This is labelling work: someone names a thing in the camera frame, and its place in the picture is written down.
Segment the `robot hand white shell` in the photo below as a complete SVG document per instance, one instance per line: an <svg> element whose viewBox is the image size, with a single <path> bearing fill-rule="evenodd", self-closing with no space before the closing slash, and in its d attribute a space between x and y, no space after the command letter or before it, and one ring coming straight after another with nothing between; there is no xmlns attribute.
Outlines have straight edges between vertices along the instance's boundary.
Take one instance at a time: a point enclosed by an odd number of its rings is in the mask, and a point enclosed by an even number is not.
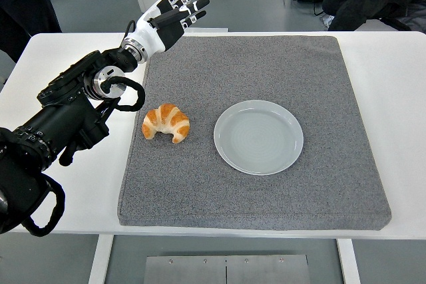
<svg viewBox="0 0 426 284"><path fill-rule="evenodd" d="M210 0L158 0L142 14L121 47L138 62L167 51L189 26L205 16L204 7L209 3Z"/></svg>

